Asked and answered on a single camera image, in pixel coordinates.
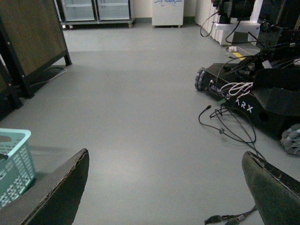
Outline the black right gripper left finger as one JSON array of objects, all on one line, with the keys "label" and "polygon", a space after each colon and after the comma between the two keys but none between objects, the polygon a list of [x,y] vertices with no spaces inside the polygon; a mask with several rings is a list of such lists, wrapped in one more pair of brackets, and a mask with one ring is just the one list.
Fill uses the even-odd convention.
[{"label": "black right gripper left finger", "polygon": [[89,172],[82,149],[32,188],[0,210],[2,225],[71,225]]}]

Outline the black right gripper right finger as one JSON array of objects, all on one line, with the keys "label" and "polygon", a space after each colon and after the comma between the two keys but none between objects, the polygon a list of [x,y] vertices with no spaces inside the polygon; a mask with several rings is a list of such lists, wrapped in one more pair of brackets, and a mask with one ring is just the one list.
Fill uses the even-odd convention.
[{"label": "black right gripper right finger", "polygon": [[254,153],[242,157],[249,191],[265,225],[300,223],[300,182]]}]

